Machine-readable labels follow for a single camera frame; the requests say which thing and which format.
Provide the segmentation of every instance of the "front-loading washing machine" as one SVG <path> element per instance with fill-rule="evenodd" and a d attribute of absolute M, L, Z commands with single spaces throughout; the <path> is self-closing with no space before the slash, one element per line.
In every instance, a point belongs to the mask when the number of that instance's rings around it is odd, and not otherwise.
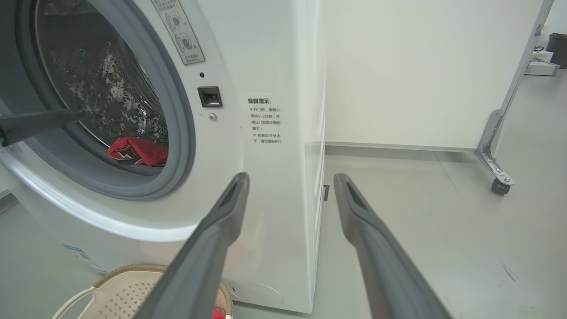
<path fill-rule="evenodd" d="M 0 37 L 0 114 L 84 116 L 0 160 L 23 181 L 11 192 L 85 268 L 167 265 L 245 171 L 223 281 L 234 300 L 311 312 L 321 0 L 7 0 Z"/>

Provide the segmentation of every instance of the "gray floor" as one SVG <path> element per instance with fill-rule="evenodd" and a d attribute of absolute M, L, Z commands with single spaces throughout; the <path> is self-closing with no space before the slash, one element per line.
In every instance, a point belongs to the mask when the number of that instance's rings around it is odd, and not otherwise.
<path fill-rule="evenodd" d="M 567 74 L 525 77 L 498 152 L 516 180 L 471 154 L 329 148 L 325 183 L 349 174 L 455 318 L 560 318 L 567 300 Z M 98 276 L 16 205 L 0 214 L 2 318 L 46 318 Z M 313 314 L 236 305 L 235 318 L 369 318 L 334 189 L 325 202 Z"/>

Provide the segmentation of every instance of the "metal leg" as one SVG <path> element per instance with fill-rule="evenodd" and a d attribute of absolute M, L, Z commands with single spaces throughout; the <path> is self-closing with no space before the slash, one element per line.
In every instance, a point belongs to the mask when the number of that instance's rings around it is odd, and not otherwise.
<path fill-rule="evenodd" d="M 492 191 L 498 194 L 507 194 L 510 186 L 516 184 L 516 182 L 510 177 L 500 165 L 496 162 L 496 159 L 492 156 L 492 142 L 496 137 L 496 133 L 500 129 L 502 124 L 504 112 L 500 109 L 493 111 L 490 114 L 490 119 L 486 125 L 486 130 L 484 131 L 483 139 L 479 143 L 479 147 L 475 151 L 476 157 L 492 172 L 496 177 L 492 183 Z"/>

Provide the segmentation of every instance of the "washing machine door opening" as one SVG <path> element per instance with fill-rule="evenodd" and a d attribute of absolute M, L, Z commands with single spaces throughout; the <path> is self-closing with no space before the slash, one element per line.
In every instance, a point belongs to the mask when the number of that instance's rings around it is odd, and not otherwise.
<path fill-rule="evenodd" d="M 26 144 L 67 177 L 114 198 L 152 200 L 181 185 L 194 158 L 191 108 L 139 8 L 112 0 L 7 2 L 0 112 L 68 108 L 85 116 Z"/>

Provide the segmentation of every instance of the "black trash can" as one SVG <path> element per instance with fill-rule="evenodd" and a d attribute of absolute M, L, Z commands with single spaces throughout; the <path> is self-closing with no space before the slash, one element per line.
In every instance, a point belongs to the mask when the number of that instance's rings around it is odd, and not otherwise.
<path fill-rule="evenodd" d="M 561 65 L 560 69 L 567 69 L 567 35 L 552 33 L 546 51 L 553 52 L 551 63 Z"/>

